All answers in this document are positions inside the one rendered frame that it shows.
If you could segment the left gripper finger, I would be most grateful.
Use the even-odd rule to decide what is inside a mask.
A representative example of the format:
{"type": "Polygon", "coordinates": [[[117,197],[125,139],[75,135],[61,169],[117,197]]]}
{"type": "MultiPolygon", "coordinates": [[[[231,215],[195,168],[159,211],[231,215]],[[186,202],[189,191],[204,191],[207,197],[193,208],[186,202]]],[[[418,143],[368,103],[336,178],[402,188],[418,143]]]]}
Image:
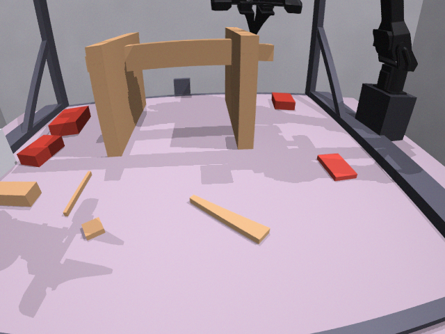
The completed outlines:
{"type": "Polygon", "coordinates": [[[274,15],[274,11],[262,11],[259,6],[256,7],[256,15],[254,19],[254,34],[259,32],[264,22],[271,16],[274,15]]]}
{"type": "Polygon", "coordinates": [[[246,15],[246,20],[249,23],[248,27],[251,33],[254,33],[254,11],[240,11],[238,5],[237,5],[238,11],[242,15],[246,15]]]}

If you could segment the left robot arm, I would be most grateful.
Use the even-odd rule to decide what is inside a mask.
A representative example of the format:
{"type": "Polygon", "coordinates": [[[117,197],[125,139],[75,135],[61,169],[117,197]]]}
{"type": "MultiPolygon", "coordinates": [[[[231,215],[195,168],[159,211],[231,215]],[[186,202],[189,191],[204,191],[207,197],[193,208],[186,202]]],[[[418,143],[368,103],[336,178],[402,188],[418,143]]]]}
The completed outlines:
{"type": "Polygon", "coordinates": [[[404,0],[380,0],[381,23],[373,29],[373,46],[382,68],[374,87],[392,95],[403,91],[407,72],[415,71],[418,63],[412,52],[410,32],[404,21],[404,0]],[[398,63],[398,64],[397,64],[398,63]]]}

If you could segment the tan wooden stick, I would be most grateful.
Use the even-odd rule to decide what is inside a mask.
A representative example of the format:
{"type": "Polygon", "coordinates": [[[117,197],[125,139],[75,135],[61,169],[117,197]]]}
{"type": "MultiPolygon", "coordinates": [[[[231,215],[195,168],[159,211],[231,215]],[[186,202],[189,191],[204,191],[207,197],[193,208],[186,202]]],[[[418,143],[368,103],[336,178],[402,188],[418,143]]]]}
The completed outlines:
{"type": "Polygon", "coordinates": [[[91,171],[88,171],[86,173],[86,176],[83,178],[82,182],[80,183],[79,187],[75,191],[74,195],[72,196],[71,200],[67,204],[67,207],[63,211],[65,216],[69,216],[70,212],[72,211],[72,208],[74,207],[76,201],[78,200],[79,196],[81,195],[83,189],[85,188],[85,186],[88,183],[91,176],[92,176],[91,171]]]}

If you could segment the tan wooden block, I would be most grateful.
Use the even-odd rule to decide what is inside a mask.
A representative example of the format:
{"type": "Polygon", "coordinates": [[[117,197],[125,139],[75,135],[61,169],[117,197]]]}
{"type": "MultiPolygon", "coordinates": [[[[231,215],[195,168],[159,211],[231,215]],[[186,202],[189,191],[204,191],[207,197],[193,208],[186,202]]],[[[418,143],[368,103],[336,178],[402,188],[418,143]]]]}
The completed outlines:
{"type": "Polygon", "coordinates": [[[87,240],[90,240],[105,233],[104,227],[99,217],[81,225],[87,240]]]}
{"type": "Polygon", "coordinates": [[[41,193],[37,182],[0,182],[0,205],[31,207],[41,193]]]}

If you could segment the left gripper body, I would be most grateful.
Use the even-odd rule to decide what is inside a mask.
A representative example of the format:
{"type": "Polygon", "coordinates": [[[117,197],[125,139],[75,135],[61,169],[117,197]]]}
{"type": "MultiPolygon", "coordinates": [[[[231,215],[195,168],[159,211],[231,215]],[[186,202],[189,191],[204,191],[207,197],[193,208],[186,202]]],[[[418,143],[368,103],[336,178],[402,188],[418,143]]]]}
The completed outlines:
{"type": "Polygon", "coordinates": [[[211,0],[211,9],[229,10],[232,5],[238,5],[240,11],[252,11],[252,5],[259,6],[262,11],[273,11],[274,6],[284,7],[287,13],[300,14],[301,0],[211,0]]]}

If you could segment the tan wooden rail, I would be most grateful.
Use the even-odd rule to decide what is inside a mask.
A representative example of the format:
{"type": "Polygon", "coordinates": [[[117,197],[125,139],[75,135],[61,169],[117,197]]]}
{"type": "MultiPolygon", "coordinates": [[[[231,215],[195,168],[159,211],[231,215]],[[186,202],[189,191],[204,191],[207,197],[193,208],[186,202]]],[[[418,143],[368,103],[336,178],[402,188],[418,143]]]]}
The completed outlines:
{"type": "MultiPolygon", "coordinates": [[[[231,65],[231,39],[148,42],[124,46],[127,72],[166,67],[231,65]]],[[[259,61],[273,61],[274,45],[259,43],[259,61]]]]}

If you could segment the tan wooden wedge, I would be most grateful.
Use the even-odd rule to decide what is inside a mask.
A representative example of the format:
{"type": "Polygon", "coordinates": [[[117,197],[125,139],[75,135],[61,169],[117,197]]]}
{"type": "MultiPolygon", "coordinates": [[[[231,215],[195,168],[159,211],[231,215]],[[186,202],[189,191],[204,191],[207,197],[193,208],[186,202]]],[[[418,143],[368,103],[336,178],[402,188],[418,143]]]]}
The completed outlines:
{"type": "Polygon", "coordinates": [[[258,244],[260,244],[270,232],[269,227],[231,212],[198,196],[191,196],[190,203],[258,244]]]}

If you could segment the tan wooden end board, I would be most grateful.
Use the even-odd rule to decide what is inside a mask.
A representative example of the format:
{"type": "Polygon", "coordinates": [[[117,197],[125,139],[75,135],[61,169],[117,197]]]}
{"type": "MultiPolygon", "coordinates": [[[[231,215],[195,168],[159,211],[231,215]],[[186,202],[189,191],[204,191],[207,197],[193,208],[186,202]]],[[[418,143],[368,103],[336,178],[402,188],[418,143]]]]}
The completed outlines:
{"type": "Polygon", "coordinates": [[[85,47],[99,124],[108,157],[121,157],[146,106],[143,71],[127,72],[124,46],[139,32],[85,47]]]}
{"type": "Polygon", "coordinates": [[[225,66],[225,102],[238,150],[254,147],[259,35],[225,27],[232,40],[232,64],[225,66]]]}

